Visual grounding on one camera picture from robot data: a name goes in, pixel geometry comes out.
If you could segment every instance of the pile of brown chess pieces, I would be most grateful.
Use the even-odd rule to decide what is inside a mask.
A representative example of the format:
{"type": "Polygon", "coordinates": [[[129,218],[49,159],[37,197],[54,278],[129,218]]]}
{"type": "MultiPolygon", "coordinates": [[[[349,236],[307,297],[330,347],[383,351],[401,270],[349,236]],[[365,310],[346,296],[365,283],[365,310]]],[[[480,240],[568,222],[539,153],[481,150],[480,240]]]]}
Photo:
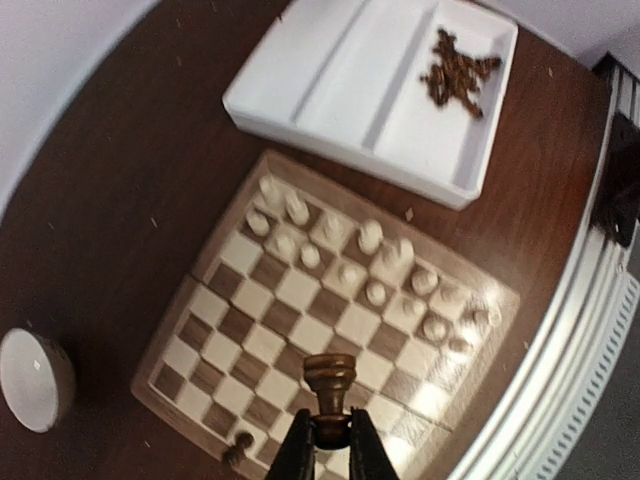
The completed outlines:
{"type": "Polygon", "coordinates": [[[445,106],[451,98],[457,98],[471,116],[484,116],[477,103],[469,98],[470,93],[479,93],[479,81],[486,82],[491,72],[500,68],[499,57],[471,58],[456,51],[456,36],[443,29],[438,30],[438,44],[433,49],[441,59],[440,65],[431,65],[431,72],[420,76],[427,84],[429,96],[438,107],[445,106]]]}

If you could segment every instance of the table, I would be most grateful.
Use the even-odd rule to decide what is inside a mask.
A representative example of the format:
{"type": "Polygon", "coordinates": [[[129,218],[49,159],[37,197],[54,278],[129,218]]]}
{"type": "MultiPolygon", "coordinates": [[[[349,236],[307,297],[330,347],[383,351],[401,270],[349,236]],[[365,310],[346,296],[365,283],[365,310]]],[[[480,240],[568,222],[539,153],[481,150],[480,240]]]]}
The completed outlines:
{"type": "Polygon", "coordinates": [[[221,95],[287,0],[162,2],[104,61],[18,187],[0,230],[0,334],[60,339],[68,420],[25,431],[0,402],[2,478],[235,478],[136,402],[129,382],[182,276],[260,152],[285,154],[403,216],[522,297],[508,344],[429,478],[446,478],[535,335],[605,130],[606,85],[521,29],[483,194],[453,212],[239,132],[221,95]]]}

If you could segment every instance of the white tray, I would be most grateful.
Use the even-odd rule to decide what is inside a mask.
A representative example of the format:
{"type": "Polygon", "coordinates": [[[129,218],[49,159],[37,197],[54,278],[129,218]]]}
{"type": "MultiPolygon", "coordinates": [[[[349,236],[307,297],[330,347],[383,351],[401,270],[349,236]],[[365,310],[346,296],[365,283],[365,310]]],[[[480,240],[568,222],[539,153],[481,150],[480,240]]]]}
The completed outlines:
{"type": "Polygon", "coordinates": [[[480,196],[518,29],[456,0],[296,0],[224,95],[236,125],[384,178],[454,209],[480,196]],[[503,66],[482,87],[485,118],[438,109],[419,82],[437,30],[503,66]]]}

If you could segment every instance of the white cup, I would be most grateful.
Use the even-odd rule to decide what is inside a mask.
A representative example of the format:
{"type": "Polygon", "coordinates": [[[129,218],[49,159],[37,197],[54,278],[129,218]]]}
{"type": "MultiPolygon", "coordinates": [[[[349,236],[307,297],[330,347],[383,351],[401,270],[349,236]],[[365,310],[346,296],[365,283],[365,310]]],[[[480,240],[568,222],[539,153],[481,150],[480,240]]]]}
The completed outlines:
{"type": "Polygon", "coordinates": [[[38,433],[62,420],[76,391],[73,364],[64,350],[21,328],[10,330],[0,344],[0,385],[16,418],[38,433]]]}

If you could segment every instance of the chess piece held by gripper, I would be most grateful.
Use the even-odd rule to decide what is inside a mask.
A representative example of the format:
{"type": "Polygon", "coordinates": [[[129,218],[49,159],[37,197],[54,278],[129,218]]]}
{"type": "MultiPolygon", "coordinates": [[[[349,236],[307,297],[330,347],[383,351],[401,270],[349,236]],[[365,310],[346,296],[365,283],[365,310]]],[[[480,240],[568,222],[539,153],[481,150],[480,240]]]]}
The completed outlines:
{"type": "Polygon", "coordinates": [[[312,418],[316,447],[338,450],[349,445],[351,415],[344,396],[356,378],[356,359],[346,354],[321,354],[304,360],[304,379],[318,397],[320,413],[312,418]]]}

